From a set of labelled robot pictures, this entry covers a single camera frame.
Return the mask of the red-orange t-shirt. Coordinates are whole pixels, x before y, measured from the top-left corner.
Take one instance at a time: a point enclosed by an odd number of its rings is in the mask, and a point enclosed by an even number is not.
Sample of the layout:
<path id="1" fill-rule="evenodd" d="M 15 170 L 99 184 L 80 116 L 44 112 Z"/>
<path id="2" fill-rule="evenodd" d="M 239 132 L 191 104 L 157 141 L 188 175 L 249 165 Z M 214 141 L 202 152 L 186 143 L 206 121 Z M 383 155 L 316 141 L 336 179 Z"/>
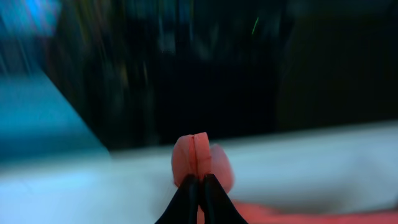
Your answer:
<path id="1" fill-rule="evenodd" d="M 207 133 L 189 134 L 177 140 L 172 154 L 172 172 L 177 189 L 189 174 L 199 180 L 197 223 L 205 223 L 200 207 L 204 176 L 214 174 L 227 194 L 233 187 L 233 170 L 228 157 L 218 145 L 210 146 Z M 397 224 L 397 210 L 348 215 L 286 215 L 256 204 L 232 203 L 248 224 Z"/>

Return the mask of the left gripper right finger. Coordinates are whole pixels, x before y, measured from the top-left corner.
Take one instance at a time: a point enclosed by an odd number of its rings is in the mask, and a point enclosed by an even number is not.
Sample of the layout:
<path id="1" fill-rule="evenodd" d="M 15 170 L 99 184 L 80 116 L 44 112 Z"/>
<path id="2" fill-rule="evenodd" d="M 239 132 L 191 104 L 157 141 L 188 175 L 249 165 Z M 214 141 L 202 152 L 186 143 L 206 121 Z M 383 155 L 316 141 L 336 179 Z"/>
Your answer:
<path id="1" fill-rule="evenodd" d="M 205 224 L 248 224 L 214 174 L 204 176 L 201 196 L 200 207 L 205 216 Z"/>

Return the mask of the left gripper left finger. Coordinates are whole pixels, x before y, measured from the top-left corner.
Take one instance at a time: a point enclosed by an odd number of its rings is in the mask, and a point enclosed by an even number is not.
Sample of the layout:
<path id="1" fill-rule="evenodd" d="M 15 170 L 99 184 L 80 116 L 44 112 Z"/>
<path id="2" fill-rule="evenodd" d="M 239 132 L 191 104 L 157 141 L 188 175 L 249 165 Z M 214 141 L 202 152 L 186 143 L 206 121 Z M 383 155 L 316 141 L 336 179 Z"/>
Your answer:
<path id="1" fill-rule="evenodd" d="M 155 224 L 197 224 L 199 180 L 187 175 Z"/>

